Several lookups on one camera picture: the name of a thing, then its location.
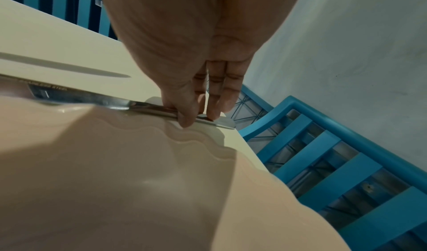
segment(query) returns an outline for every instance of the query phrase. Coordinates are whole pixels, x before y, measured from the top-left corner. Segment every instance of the stainless steel knife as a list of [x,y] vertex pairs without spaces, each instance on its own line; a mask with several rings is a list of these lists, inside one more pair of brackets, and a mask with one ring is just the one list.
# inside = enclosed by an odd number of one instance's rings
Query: stainless steel knife
[[[0,75],[0,95],[23,97],[50,104],[94,104],[115,110],[129,110],[144,114],[177,118],[176,110],[160,105],[131,101],[6,75]],[[198,115],[196,122],[227,129],[234,129],[236,126],[230,118],[221,116],[217,120],[212,121],[205,114]]]

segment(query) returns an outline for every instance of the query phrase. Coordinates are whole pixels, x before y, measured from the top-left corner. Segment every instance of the scalloped plate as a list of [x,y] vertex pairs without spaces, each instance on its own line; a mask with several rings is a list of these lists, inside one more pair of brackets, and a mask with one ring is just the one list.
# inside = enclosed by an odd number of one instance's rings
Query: scalloped plate
[[1,250],[348,250],[204,134],[92,105],[0,107]]

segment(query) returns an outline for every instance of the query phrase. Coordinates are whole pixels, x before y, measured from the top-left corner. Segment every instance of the white table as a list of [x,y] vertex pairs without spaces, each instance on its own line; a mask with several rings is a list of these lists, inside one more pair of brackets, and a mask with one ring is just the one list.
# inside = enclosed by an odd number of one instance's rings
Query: white table
[[[0,73],[135,101],[159,100],[160,89],[136,66],[119,41],[37,11],[12,0],[0,0]],[[14,54],[128,75],[126,78],[82,74],[5,60]],[[218,144],[244,153],[265,170],[236,130],[196,123],[190,127]]]

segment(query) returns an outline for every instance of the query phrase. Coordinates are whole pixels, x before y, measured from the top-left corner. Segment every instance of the hand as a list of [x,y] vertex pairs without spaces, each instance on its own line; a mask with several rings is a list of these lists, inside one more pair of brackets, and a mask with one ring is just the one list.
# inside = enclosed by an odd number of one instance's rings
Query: hand
[[255,52],[296,0],[103,0],[117,36],[190,126],[233,107]]

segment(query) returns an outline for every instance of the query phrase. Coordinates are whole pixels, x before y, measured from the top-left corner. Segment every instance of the wall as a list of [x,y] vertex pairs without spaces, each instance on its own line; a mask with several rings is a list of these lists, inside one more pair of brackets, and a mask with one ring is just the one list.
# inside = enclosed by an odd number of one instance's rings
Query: wall
[[299,0],[244,80],[427,170],[427,0]]

